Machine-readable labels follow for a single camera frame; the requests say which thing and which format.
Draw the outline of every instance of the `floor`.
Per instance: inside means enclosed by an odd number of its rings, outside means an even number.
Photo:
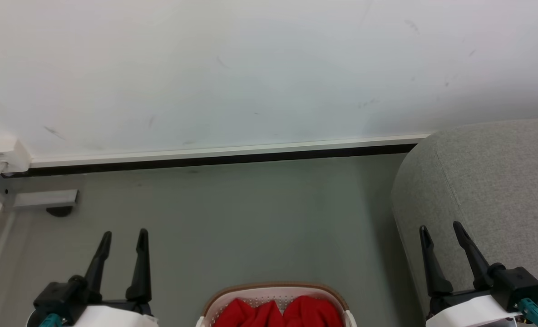
[[[0,327],[23,326],[51,281],[84,274],[113,232],[102,294],[124,298],[140,228],[150,233],[153,300],[163,327],[196,324],[221,288],[328,284],[358,325],[421,327],[422,311],[391,215],[403,154],[18,178],[14,191],[78,188],[66,218],[15,214],[0,262]]]

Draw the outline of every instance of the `fabric upholstery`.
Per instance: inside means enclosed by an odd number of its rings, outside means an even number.
[[[460,221],[489,263],[525,267],[538,279],[538,119],[435,133],[406,156],[393,211],[423,307],[429,300],[418,229],[426,225],[456,290],[473,276],[452,228]]]

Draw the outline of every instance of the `white laundry basket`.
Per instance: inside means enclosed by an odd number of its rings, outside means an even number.
[[[196,327],[213,327],[219,315],[235,298],[248,303],[253,308],[275,301],[279,310],[285,308],[299,296],[323,298],[337,309],[344,327],[357,327],[346,301],[332,288],[321,284],[278,282],[234,286],[217,292],[202,311]]]

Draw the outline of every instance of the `red cloth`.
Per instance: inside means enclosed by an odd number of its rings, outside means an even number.
[[[285,327],[275,301],[252,308],[236,298],[218,317],[214,327]]]
[[[300,296],[283,315],[274,301],[252,308],[237,298],[221,313],[214,327],[343,327],[343,323],[327,300]]]
[[[333,304],[309,296],[299,296],[283,313],[285,327],[343,327]]]

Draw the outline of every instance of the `basket rim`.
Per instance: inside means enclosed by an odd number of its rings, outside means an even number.
[[[222,290],[218,291],[216,294],[214,294],[210,300],[206,303],[206,306],[204,306],[204,310],[202,311],[202,317],[206,317],[208,314],[208,310],[210,309],[210,306],[212,306],[212,303],[214,303],[218,298],[221,296],[228,294],[230,292],[237,292],[242,290],[249,290],[252,288],[270,288],[270,287],[304,287],[304,288],[317,288],[319,290],[323,290],[325,292],[328,292],[331,294],[336,300],[341,304],[341,307],[344,311],[348,311],[350,307],[347,305],[347,302],[344,300],[344,298],[333,288],[324,285],[324,284],[318,284],[318,283],[309,283],[309,282],[265,282],[265,283],[251,283],[251,284],[242,284],[237,286],[231,286],[227,288],[223,288]]]

